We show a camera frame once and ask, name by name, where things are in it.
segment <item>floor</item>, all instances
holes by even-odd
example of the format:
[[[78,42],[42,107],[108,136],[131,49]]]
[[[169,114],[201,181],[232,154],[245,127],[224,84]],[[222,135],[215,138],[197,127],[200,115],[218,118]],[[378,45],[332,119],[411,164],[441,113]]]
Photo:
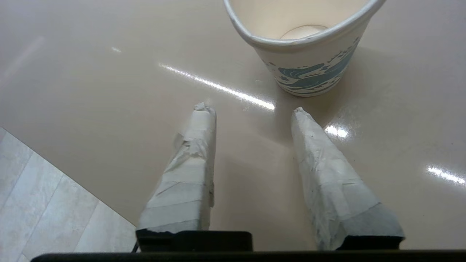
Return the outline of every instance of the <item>floor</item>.
[[[128,252],[135,227],[0,128],[0,261]]]

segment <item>paper cup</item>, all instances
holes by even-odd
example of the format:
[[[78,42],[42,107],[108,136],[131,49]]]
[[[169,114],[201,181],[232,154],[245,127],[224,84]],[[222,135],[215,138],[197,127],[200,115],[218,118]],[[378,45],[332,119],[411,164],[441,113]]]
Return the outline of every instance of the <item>paper cup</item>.
[[[342,77],[370,18],[385,0],[224,0],[240,36],[278,85],[313,97]]]

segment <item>beige table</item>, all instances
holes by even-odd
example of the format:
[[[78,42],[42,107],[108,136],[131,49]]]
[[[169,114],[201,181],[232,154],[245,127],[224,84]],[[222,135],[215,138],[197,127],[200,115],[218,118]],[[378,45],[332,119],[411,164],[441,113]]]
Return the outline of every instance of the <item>beige table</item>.
[[[206,101],[218,113],[211,229],[304,250],[290,132],[302,106],[398,215],[403,248],[466,248],[465,13],[460,0],[387,1],[341,83],[298,98],[219,0],[4,0],[0,126],[136,224]]]

